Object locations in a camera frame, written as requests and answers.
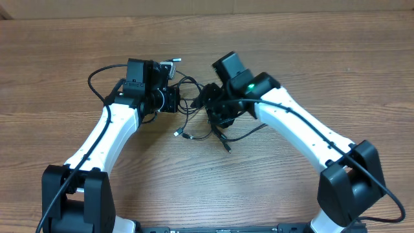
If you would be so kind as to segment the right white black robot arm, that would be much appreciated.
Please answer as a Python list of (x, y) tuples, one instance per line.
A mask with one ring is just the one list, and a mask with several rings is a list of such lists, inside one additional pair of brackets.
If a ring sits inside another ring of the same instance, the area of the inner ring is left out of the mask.
[(320, 176), (320, 212), (304, 232), (350, 232), (385, 191), (378, 150), (367, 140), (343, 137), (302, 108), (271, 75), (253, 75), (237, 53), (212, 65), (222, 85), (209, 83), (197, 97), (213, 131), (230, 127), (243, 113), (275, 129)]

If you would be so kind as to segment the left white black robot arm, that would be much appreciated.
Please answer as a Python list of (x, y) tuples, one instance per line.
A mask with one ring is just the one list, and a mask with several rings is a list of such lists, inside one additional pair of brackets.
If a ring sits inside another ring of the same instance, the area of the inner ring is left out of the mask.
[(116, 213), (109, 177), (120, 152), (144, 117), (175, 113), (179, 90), (172, 58), (160, 63), (130, 58), (103, 102), (102, 115), (81, 148), (41, 178), (42, 218), (37, 232), (141, 232), (140, 223)]

